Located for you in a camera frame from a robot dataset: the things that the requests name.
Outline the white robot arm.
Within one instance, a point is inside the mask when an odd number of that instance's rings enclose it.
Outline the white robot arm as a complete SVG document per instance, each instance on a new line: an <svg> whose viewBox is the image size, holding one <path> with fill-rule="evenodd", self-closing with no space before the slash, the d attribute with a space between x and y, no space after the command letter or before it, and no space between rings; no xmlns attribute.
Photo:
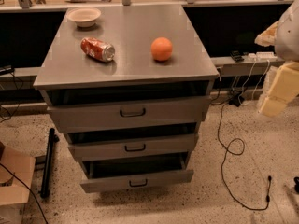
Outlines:
<svg viewBox="0 0 299 224"><path fill-rule="evenodd" d="M295 0L274 22L255 38L255 43L275 48L285 61L275 73L269 72L269 85L263 86L259 112L274 117L299 94L299 0Z"/></svg>

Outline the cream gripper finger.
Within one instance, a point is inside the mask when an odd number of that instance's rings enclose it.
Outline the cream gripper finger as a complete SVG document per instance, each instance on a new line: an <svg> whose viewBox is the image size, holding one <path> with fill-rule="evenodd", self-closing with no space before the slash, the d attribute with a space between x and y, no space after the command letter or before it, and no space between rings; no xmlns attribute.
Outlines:
<svg viewBox="0 0 299 224"><path fill-rule="evenodd" d="M262 33L258 34L254 40L254 43L263 47L274 46L276 41L276 33L278 28L278 22L274 22Z"/></svg>
<svg viewBox="0 0 299 224"><path fill-rule="evenodd" d="M287 61L280 67L271 66L265 76L258 111L274 117L299 94L299 62Z"/></svg>

